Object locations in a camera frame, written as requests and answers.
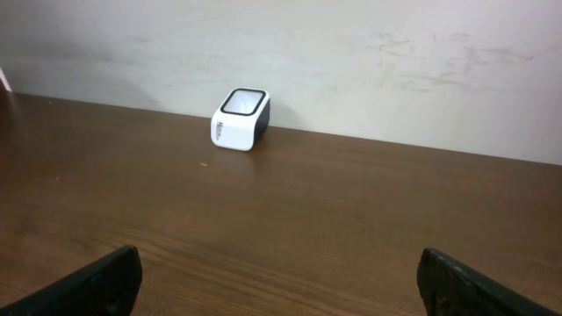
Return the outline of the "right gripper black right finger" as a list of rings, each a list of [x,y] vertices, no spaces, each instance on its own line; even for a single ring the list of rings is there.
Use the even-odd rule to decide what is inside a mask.
[[[428,315],[561,316],[437,248],[426,248],[416,272]]]

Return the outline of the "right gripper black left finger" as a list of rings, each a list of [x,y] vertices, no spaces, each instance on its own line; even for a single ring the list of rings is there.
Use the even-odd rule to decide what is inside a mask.
[[[128,316],[142,282],[138,249],[128,245],[1,309],[5,316]]]

